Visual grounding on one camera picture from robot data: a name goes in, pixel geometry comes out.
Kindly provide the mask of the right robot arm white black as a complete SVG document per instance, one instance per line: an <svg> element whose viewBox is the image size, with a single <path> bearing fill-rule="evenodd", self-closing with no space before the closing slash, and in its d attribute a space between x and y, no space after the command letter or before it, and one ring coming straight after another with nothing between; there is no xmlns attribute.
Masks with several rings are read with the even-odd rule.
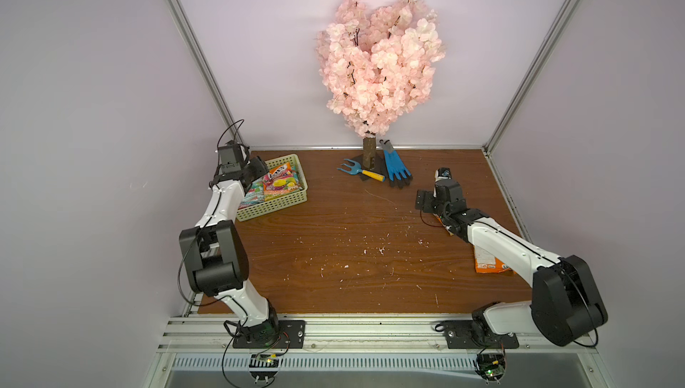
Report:
<svg viewBox="0 0 685 388"><path fill-rule="evenodd" d="M453 236L492 254L532 288L524 302L498 302L472 314L472 343L494 347L511 334L540 334L556 346L596 334L608 311L588 263L561 257L505 229L494 218L467 206L460 184L438 177L431 191L417 191L415 207L434 215Z"/></svg>

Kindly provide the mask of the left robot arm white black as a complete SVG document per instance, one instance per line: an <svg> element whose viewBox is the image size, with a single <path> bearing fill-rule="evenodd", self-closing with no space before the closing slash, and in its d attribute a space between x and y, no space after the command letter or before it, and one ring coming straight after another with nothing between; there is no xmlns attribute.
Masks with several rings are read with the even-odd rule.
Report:
<svg viewBox="0 0 685 388"><path fill-rule="evenodd" d="M237 321L229 324L233 336L252 346L271 346L279 338L278 316L249 280L249 259L235 225L246 193L267 174L267 165L251 158L248 147L235 140L220 145L217 154L206 211L194 227L179 234L180 268L194 293L212 297L235 313Z"/></svg>

